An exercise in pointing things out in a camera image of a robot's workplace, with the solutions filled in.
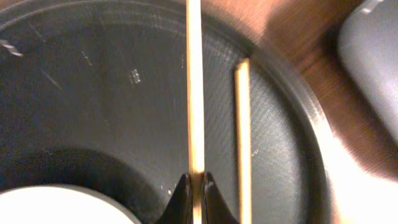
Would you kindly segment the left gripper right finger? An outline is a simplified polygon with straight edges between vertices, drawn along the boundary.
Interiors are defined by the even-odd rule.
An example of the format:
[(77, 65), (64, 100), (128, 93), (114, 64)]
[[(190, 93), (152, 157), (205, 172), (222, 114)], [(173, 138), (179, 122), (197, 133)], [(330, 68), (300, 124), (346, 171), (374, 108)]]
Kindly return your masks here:
[(230, 212), (210, 172), (205, 172), (201, 184), (202, 221), (204, 224), (239, 224)]

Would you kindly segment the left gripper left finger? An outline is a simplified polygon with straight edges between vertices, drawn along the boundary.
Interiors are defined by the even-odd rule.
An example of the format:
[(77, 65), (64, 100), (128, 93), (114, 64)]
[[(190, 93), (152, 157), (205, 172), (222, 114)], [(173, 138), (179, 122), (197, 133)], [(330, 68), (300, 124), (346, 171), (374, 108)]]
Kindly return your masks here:
[(155, 224), (192, 224), (193, 190), (190, 175), (183, 174)]

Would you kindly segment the wooden chopstick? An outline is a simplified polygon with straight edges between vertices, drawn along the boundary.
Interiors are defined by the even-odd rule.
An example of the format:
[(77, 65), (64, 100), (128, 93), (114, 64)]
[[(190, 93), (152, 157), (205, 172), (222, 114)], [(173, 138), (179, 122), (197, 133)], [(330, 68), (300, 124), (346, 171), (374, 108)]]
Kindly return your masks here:
[(234, 73), (239, 170), (239, 219), (241, 224), (252, 223), (251, 107), (249, 71), (249, 59), (245, 58), (237, 66)]
[(193, 186), (192, 220), (201, 224), (201, 181), (205, 170), (201, 2), (187, 0), (187, 109), (189, 173)]

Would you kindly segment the white plate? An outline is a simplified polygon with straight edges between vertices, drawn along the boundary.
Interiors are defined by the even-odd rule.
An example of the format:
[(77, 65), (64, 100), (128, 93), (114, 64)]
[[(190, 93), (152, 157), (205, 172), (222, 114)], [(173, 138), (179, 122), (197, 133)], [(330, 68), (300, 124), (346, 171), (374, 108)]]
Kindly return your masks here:
[(36, 185), (1, 192), (1, 224), (139, 224), (115, 199), (76, 185)]

